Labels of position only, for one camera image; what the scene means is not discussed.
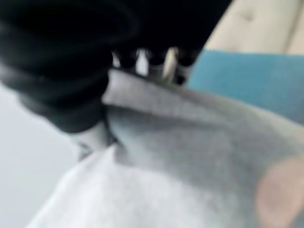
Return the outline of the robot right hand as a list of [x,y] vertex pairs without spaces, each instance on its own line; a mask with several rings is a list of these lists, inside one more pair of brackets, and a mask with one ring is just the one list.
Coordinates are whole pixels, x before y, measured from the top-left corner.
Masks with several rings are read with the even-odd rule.
[[229,100],[185,89],[229,0],[3,0],[0,81],[78,160],[233,158]]

